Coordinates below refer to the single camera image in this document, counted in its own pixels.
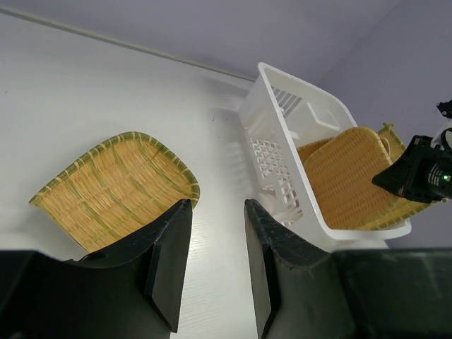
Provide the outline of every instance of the woven bamboo basket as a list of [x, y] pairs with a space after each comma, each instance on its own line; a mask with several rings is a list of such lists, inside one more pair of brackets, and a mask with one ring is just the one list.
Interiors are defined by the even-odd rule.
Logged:
[[405, 151], [405, 145], [392, 129], [393, 125], [383, 125], [384, 128], [377, 133], [379, 140], [373, 131], [358, 128], [361, 136], [346, 137], [346, 141], [341, 137], [340, 144], [330, 144], [323, 150], [320, 149], [338, 140], [324, 139], [298, 149], [305, 169], [308, 167], [309, 181], [317, 199], [321, 200], [319, 205], [329, 227], [382, 230], [431, 205], [392, 196], [371, 184], [371, 178], [381, 171], [381, 166], [383, 169], [388, 167]]
[[88, 252], [154, 221], [200, 189], [187, 166], [156, 139], [139, 132], [114, 136], [79, 157], [30, 203], [46, 212]]

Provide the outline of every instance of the white table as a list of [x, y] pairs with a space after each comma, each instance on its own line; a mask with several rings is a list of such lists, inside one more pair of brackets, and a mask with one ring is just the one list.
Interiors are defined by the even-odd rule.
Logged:
[[30, 198], [100, 141], [142, 131], [201, 186], [179, 333], [256, 338], [244, 232], [253, 196], [237, 108], [251, 83], [0, 15], [0, 248], [84, 250]]

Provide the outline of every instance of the basket rim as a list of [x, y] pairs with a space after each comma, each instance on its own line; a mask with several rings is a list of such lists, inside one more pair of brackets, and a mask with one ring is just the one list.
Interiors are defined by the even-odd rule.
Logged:
[[193, 208], [195, 208], [198, 203], [200, 197], [200, 187], [198, 180], [196, 180], [195, 176], [191, 172], [191, 170], [177, 157], [168, 147], [163, 145], [159, 140], [149, 136], [148, 134], [130, 131], [118, 134], [107, 140], [99, 143], [98, 145], [91, 148], [88, 152], [81, 155], [74, 162], [72, 162], [68, 167], [66, 167], [62, 172], [60, 172], [55, 178], [50, 180], [44, 187], [42, 187], [31, 199], [30, 204], [34, 206], [39, 206], [42, 198], [49, 193], [55, 186], [58, 186], [63, 182], [66, 178], [70, 177], [74, 172], [76, 172], [79, 168], [84, 166], [85, 164], [92, 161], [95, 157], [100, 155], [105, 150], [108, 150], [113, 145], [118, 143], [123, 143], [125, 141], [134, 141], [141, 140], [149, 143], [150, 145], [158, 148], [162, 151], [162, 154], [173, 162], [176, 167], [181, 170], [182, 174], [186, 177], [186, 179], [191, 184], [191, 197]]

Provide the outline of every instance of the woven bamboo tray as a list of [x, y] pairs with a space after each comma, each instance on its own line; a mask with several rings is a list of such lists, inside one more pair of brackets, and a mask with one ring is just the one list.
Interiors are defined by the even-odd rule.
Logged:
[[30, 203], [93, 252], [154, 221], [180, 199], [195, 207], [199, 195], [196, 178], [173, 152], [144, 133], [127, 132], [79, 157]]

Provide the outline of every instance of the white plastic basket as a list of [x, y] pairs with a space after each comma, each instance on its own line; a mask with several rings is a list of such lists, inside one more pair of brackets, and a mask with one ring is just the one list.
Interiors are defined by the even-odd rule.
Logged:
[[368, 247], [366, 241], [408, 234], [409, 219], [380, 231], [327, 226], [297, 148], [337, 136], [356, 126], [355, 120], [339, 99], [324, 90], [267, 64], [260, 63], [258, 69], [260, 76], [239, 115], [262, 188], [258, 200], [273, 217], [326, 251]]

